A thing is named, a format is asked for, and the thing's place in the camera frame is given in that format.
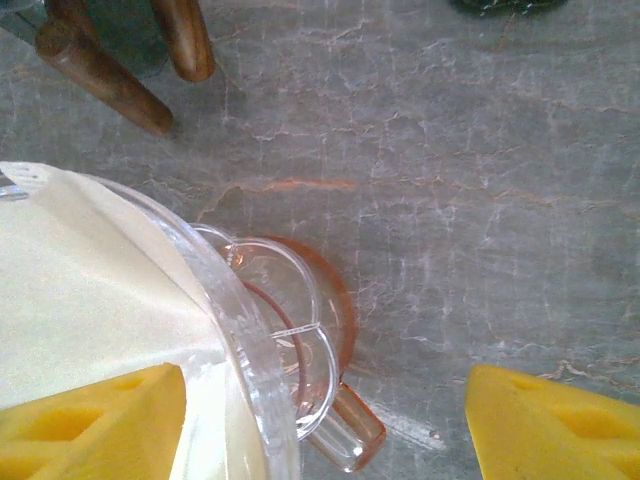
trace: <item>marble floor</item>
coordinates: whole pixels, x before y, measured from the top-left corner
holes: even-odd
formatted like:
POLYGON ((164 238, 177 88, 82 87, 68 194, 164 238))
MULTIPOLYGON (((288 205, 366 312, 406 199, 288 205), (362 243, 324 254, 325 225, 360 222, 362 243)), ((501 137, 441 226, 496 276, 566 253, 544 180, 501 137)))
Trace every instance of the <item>marble floor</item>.
MULTIPOLYGON (((359 478, 480 480, 489 363, 640 403, 640 3, 478 17, 448 0, 205 0, 218 62, 145 84, 145 134, 0 33, 0 158, 289 236, 343 273, 347 379, 389 429, 359 478)), ((349 478, 309 445, 304 478, 349 478)))

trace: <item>yellow sponge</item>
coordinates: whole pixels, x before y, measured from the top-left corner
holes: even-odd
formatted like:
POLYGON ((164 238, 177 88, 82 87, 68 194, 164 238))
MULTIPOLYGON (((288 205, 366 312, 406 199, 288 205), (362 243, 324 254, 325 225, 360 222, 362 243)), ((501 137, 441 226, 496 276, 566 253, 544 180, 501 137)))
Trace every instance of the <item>yellow sponge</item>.
POLYGON ((164 364, 0 411, 0 479, 166 480, 185 407, 164 364))
POLYGON ((640 407, 479 365, 465 409, 485 480, 640 480, 640 407))

